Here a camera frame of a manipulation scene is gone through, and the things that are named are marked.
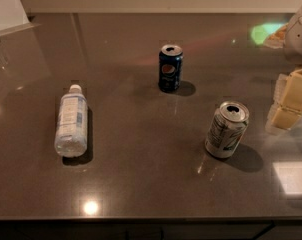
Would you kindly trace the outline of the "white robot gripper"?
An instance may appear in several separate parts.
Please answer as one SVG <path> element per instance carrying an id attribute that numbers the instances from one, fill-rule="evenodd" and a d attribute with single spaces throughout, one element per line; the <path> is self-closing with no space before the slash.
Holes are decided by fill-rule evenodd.
<path id="1" fill-rule="evenodd" d="M 290 19 L 284 40 L 288 61 L 302 66 L 302 5 Z M 290 130 L 302 117 L 302 67 L 289 75 L 280 74 L 275 84 L 265 130 L 279 135 Z"/>

